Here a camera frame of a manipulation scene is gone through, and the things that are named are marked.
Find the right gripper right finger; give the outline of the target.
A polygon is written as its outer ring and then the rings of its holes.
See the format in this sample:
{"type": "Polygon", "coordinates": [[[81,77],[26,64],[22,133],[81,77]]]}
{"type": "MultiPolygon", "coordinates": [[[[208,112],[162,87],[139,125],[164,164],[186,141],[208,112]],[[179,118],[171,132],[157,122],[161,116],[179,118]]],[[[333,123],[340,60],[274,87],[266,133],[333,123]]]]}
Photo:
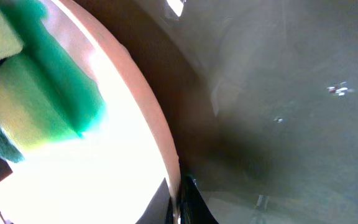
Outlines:
{"type": "Polygon", "coordinates": [[[181,224],[218,224],[189,176],[181,180],[180,218],[181,224]]]}

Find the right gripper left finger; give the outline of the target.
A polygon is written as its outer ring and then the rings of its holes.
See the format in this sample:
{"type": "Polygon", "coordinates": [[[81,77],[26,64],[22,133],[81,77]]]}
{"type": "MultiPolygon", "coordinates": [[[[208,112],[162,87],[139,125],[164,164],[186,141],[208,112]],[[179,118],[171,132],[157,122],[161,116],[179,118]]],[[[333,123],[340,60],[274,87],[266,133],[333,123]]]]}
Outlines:
{"type": "Polygon", "coordinates": [[[165,179],[136,224],[173,224],[172,199],[165,179]]]}

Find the white plate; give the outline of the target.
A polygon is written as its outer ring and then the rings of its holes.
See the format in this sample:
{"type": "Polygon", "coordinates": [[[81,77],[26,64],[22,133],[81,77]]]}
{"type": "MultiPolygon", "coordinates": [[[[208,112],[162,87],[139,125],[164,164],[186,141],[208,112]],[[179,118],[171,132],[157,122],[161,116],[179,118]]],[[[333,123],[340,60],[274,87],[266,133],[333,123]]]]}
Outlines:
{"type": "Polygon", "coordinates": [[[127,49],[74,1],[53,1],[74,23],[78,65],[89,70],[105,103],[82,138],[6,161],[0,217],[14,223],[136,223],[162,180],[177,217],[180,184],[172,135],[152,90],[127,49]]]}

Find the green yellow sponge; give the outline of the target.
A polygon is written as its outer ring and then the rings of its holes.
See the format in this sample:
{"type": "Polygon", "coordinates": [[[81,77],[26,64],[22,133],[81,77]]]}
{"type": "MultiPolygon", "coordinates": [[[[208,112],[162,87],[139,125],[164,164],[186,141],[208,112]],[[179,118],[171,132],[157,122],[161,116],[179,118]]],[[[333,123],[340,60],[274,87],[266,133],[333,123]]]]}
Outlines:
{"type": "Polygon", "coordinates": [[[104,100],[78,65],[80,34],[53,1],[0,1],[0,158],[82,138],[104,100]]]}

